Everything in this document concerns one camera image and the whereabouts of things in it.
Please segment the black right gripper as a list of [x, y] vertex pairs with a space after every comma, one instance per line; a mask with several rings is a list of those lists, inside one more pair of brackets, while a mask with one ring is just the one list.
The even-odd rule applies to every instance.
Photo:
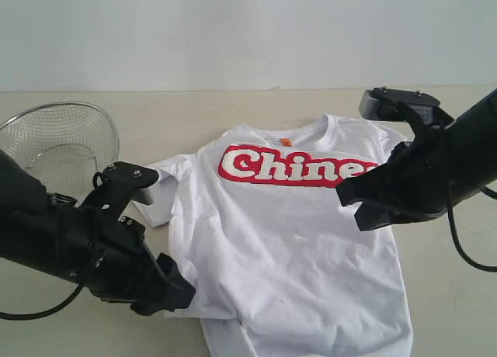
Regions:
[[419, 136], [392, 154], [385, 166], [346, 178], [335, 190], [342, 206], [362, 203], [360, 231], [434, 220], [485, 188], [485, 152], [460, 145], [451, 132]]

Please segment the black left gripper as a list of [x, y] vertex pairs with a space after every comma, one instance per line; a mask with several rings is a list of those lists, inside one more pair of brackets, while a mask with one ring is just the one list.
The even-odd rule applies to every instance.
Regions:
[[144, 226], [94, 206], [50, 208], [54, 232], [50, 274], [89, 289], [106, 303], [125, 303], [140, 316], [189, 307], [195, 287], [177, 263], [144, 243]]

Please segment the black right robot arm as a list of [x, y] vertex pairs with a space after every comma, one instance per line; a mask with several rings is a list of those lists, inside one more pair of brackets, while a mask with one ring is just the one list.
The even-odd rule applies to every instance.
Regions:
[[495, 181], [495, 92], [453, 118], [429, 94], [373, 88], [364, 92], [359, 111], [367, 120], [406, 122], [414, 133], [386, 163], [337, 186], [343, 206], [360, 205], [361, 231], [434, 220]]

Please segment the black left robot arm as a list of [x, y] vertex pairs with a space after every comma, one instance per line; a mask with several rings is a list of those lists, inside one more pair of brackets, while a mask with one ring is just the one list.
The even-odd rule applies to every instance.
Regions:
[[118, 161], [94, 175], [93, 190], [82, 203], [49, 193], [36, 178], [1, 154], [1, 257], [76, 284], [60, 304], [31, 314], [2, 313], [7, 321], [49, 317], [84, 289], [107, 303], [128, 303], [150, 316], [186, 309], [196, 293], [166, 254], [154, 256], [144, 242], [145, 228], [123, 215], [135, 199], [150, 203], [143, 190], [157, 171]]

